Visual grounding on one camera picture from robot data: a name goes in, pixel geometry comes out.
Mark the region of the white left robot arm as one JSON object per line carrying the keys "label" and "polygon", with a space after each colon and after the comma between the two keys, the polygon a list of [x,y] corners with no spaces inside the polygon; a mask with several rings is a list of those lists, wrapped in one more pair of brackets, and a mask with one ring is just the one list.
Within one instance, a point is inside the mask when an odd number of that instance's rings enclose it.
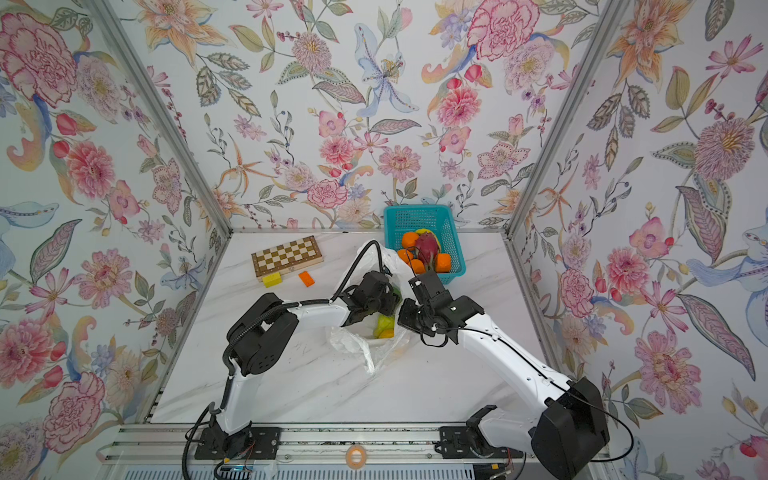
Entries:
{"label": "white left robot arm", "polygon": [[258,376],[277,364],[294,334],[349,327],[374,314],[390,316],[401,300],[400,290],[377,271],[330,299],[285,302],[273,293],[262,295],[226,335],[222,361],[227,381],[215,411],[220,429],[234,435],[251,424],[250,403],[260,386]]}

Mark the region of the beige tape roll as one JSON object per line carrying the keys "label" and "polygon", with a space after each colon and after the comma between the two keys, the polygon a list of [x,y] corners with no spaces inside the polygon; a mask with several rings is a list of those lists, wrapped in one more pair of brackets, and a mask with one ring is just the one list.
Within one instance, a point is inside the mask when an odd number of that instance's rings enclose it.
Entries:
{"label": "beige tape roll", "polygon": [[360,470],[367,463],[367,451],[362,445],[351,445],[345,455],[346,465],[352,470]]}

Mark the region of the wooden chess board box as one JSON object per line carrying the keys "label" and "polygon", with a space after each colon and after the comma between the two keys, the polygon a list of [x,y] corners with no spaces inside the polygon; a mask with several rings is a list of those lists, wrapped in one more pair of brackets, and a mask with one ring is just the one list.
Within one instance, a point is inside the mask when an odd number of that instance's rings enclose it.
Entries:
{"label": "wooden chess board box", "polygon": [[324,261],[313,235],[258,251],[251,258],[259,281],[275,273],[284,275]]}

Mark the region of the yellow foam block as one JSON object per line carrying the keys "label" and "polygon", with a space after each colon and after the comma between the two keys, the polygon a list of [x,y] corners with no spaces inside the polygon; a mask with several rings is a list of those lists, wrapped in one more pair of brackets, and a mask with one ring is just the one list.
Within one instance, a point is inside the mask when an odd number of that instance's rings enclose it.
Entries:
{"label": "yellow foam block", "polygon": [[266,288],[271,288],[282,283],[282,275],[279,272],[274,272],[262,277],[261,281]]}

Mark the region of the orange fruit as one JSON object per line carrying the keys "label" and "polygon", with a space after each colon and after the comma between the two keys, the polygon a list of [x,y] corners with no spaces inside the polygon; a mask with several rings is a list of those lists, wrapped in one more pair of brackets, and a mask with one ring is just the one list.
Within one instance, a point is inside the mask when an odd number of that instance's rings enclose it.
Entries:
{"label": "orange fruit", "polygon": [[452,257],[448,253],[438,253],[434,259],[434,270],[437,273],[450,273],[452,271]]}
{"label": "orange fruit", "polygon": [[414,259],[412,259],[410,261],[410,267],[411,267],[412,271],[416,275],[420,275],[420,274],[423,274],[423,273],[426,272],[426,268],[425,268],[423,262],[421,260],[419,260],[419,259],[416,259],[416,258],[414,258]]}
{"label": "orange fruit", "polygon": [[397,251],[398,257],[407,265],[411,265],[414,259],[413,254],[406,249],[400,249]]}
{"label": "orange fruit", "polygon": [[413,251],[418,246],[420,235],[416,232],[406,232],[401,238],[401,246],[404,250]]}

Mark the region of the teal plastic basket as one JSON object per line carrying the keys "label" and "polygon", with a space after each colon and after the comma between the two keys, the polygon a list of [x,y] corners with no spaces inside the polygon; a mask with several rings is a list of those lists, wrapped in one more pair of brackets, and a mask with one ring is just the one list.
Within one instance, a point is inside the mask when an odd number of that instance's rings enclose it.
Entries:
{"label": "teal plastic basket", "polygon": [[457,228],[447,206],[387,207],[384,232],[386,247],[415,273],[435,272],[445,285],[465,274]]}

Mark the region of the aluminium corner post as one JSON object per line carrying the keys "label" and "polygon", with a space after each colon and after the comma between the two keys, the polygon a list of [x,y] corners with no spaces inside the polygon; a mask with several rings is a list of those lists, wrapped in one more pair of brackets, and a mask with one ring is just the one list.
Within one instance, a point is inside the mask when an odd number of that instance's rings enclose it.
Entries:
{"label": "aluminium corner post", "polygon": [[199,199],[208,214],[212,224],[221,232],[223,238],[229,241],[233,234],[230,222],[222,213],[214,198],[213,190],[205,181],[194,155],[179,132],[175,121],[165,107],[162,95],[152,82],[145,65],[132,46],[123,30],[114,10],[108,1],[85,1],[85,8],[100,28],[108,45],[115,50],[115,57],[126,70],[128,79],[137,88],[147,104],[147,109],[159,133],[169,143],[176,159],[180,162],[184,173],[190,180],[191,186],[199,194]]}
{"label": "aluminium corner post", "polygon": [[539,185],[549,165],[568,133],[582,101],[587,95],[589,85],[607,51],[608,43],[618,31],[622,16],[627,9],[623,1],[606,1],[605,9],[598,18],[594,33],[582,58],[579,72],[575,75],[571,88],[564,97],[561,108],[553,117],[550,134],[545,140],[539,157],[530,170],[518,206],[505,231],[508,240],[523,229],[524,220],[536,197]]}

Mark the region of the translucent white plastic bag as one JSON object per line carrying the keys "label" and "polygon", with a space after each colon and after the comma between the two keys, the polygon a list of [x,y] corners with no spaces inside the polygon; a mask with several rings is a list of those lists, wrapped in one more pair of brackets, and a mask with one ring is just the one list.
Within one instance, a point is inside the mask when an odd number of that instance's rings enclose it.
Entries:
{"label": "translucent white plastic bag", "polygon": [[341,279],[337,288],[337,300],[344,303],[340,295],[352,285],[358,285],[363,276],[371,271],[384,273],[390,277],[393,285],[400,289],[402,301],[393,314],[396,320],[395,334],[389,339],[375,339],[373,331],[381,314],[373,314],[351,326],[333,326],[328,334],[331,345],[339,352],[354,356],[362,362],[366,372],[373,376],[386,366],[401,358],[415,341],[415,335],[397,325],[397,316],[403,301],[412,298],[408,291],[407,280],[410,271],[395,251],[386,248],[378,240],[370,240],[360,247],[349,270]]}

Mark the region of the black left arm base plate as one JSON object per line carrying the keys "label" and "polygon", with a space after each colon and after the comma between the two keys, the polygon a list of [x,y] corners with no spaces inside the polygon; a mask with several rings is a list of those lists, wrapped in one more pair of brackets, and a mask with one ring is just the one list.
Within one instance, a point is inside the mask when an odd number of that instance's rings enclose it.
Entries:
{"label": "black left arm base plate", "polygon": [[256,427],[251,424],[233,434],[227,434],[217,421],[209,421],[203,428],[196,448],[196,460],[234,460],[239,458],[275,460],[282,429]]}

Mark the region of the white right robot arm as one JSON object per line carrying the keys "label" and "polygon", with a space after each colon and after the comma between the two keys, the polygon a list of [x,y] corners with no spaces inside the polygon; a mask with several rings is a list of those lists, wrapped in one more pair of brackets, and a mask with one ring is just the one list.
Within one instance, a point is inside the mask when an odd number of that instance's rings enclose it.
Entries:
{"label": "white right robot arm", "polygon": [[501,449],[531,454],[557,479],[573,479],[608,445],[607,415],[600,392],[589,380],[571,381],[526,351],[483,307],[455,298],[432,272],[409,285],[414,296],[402,304],[397,323],[420,336],[443,336],[472,352],[517,393],[512,411],[487,405],[473,414],[459,435],[460,452],[489,458]]}

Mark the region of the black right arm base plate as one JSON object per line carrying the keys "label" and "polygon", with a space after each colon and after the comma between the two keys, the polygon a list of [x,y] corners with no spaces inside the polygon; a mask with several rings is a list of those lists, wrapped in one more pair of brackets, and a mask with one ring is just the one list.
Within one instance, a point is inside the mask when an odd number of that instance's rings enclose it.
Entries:
{"label": "black right arm base plate", "polygon": [[521,459],[522,452],[507,447],[494,447],[482,434],[480,421],[496,409],[496,405],[486,405],[462,425],[440,427],[439,438],[434,445],[435,452],[443,459]]}

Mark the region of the orange toy brick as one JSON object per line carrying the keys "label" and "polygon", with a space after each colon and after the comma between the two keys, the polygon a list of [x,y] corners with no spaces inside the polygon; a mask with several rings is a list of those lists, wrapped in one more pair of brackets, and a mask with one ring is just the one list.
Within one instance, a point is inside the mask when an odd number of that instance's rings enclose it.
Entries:
{"label": "orange toy brick", "polygon": [[299,274],[299,278],[301,279],[302,283],[307,287],[311,287],[315,284],[315,280],[311,276],[311,274],[308,271],[302,271]]}

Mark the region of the aluminium corner post right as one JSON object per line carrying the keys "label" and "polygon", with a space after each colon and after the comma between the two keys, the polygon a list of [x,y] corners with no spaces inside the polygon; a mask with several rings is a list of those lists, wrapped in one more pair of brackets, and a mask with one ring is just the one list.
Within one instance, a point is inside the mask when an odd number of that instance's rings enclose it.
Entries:
{"label": "aluminium corner post right", "polygon": [[505,231],[508,240],[523,229],[524,220],[536,197],[539,185],[549,165],[568,133],[582,101],[587,95],[589,85],[607,51],[608,43],[618,31],[622,16],[627,9],[623,1],[606,1],[605,9],[598,18],[594,33],[582,58],[579,72],[575,75],[571,88],[564,97],[561,108],[553,117],[550,134],[545,140],[539,157],[530,170],[518,206]]}

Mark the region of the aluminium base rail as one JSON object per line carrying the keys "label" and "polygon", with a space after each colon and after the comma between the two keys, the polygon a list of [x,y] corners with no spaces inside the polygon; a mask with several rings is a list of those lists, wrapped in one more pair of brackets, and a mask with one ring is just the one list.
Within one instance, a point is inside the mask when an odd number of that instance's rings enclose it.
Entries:
{"label": "aluminium base rail", "polygon": [[[443,456],[441,423],[274,423],[275,440],[259,441],[229,461],[258,465],[330,464],[345,467],[347,459],[377,464],[459,463],[502,464],[518,453],[477,457],[469,449],[463,458]],[[104,466],[180,466],[189,424],[158,423],[123,426],[97,459]]]}

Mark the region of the red dragon fruit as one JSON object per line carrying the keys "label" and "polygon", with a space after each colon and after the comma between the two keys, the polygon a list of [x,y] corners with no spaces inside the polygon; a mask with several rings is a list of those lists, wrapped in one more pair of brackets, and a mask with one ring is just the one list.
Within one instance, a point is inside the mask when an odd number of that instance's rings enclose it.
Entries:
{"label": "red dragon fruit", "polygon": [[416,251],[418,259],[421,260],[426,267],[433,268],[435,256],[438,253],[441,253],[437,237],[431,234],[421,235]]}

